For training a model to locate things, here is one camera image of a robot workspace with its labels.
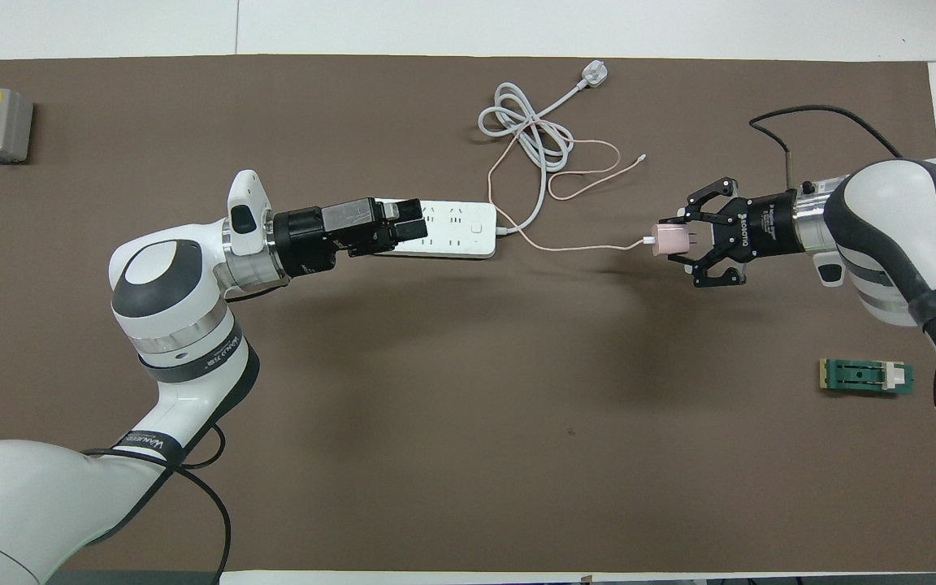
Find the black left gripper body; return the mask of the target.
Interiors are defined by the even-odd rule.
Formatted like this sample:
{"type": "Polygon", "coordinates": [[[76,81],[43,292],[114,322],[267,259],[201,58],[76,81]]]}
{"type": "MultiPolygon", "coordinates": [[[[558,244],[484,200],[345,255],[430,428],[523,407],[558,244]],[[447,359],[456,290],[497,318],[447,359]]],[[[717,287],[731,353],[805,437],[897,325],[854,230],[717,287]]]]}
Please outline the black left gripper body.
{"type": "Polygon", "coordinates": [[[291,278],[329,271],[342,249],[350,257],[394,249],[395,221],[397,204],[374,197],[281,212],[272,219],[275,256],[291,278]]]}

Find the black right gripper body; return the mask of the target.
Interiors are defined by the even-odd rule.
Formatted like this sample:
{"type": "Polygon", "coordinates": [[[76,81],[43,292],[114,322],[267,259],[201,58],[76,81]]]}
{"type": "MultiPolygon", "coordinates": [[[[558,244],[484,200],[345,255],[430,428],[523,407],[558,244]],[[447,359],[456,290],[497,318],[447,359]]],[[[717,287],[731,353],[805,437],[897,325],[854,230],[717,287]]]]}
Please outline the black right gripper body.
{"type": "Polygon", "coordinates": [[[795,199],[795,190],[756,199],[732,197],[724,206],[724,215],[733,219],[733,223],[724,226],[727,257],[735,262],[750,262],[757,257],[798,253],[795,199]]]}

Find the white power strip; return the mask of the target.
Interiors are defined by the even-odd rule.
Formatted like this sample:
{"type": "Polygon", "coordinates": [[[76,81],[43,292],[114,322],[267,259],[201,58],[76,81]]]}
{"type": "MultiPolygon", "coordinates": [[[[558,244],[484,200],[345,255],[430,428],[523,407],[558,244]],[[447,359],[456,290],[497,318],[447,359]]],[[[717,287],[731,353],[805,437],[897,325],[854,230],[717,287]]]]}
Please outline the white power strip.
{"type": "Polygon", "coordinates": [[[483,202],[422,200],[427,236],[383,252],[391,257],[487,259],[496,252],[496,207],[483,202]]]}

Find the pink charger adapter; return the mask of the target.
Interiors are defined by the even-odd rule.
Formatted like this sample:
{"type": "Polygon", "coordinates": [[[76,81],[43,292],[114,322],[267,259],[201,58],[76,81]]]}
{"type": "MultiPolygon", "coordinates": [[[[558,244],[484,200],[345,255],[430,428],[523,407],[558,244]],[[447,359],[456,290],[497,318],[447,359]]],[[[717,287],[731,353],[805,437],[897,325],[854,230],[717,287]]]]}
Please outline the pink charger adapter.
{"type": "Polygon", "coordinates": [[[652,255],[687,254],[696,244],[687,223],[655,223],[652,230],[652,255]]]}

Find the brown table mat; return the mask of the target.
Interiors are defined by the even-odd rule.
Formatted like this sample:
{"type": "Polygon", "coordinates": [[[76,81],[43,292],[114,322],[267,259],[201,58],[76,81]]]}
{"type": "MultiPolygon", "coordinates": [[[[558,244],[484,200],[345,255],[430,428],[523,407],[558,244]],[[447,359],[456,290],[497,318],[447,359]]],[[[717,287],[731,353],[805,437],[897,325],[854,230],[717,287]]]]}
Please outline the brown table mat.
{"type": "MultiPolygon", "coordinates": [[[[253,169],[276,210],[482,201],[476,128],[510,80],[547,105],[582,59],[230,56],[0,62],[34,103],[0,163],[0,440],[109,447],[156,403],[111,313],[132,238],[222,218],[253,169]]],[[[482,262],[338,257],[235,304],[261,360],[204,471],[232,570],[936,570],[934,353],[811,259],[697,289],[628,245],[724,176],[783,189],[748,126],[838,105],[936,156],[924,63],[612,60],[553,118],[638,169],[547,201],[482,262]],[[822,358],[905,362],[911,395],[820,388],[822,358]]]]}

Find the green knife switch yellow base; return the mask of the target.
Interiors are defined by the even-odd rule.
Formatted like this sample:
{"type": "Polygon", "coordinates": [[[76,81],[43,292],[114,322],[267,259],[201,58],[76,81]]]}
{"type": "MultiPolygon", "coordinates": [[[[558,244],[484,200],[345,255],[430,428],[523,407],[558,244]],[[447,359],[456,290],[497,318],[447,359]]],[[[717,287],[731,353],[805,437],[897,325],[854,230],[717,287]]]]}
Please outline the green knife switch yellow base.
{"type": "Polygon", "coordinates": [[[832,392],[907,396],[913,392],[914,374],[905,362],[822,358],[818,382],[821,389],[832,392]]]}

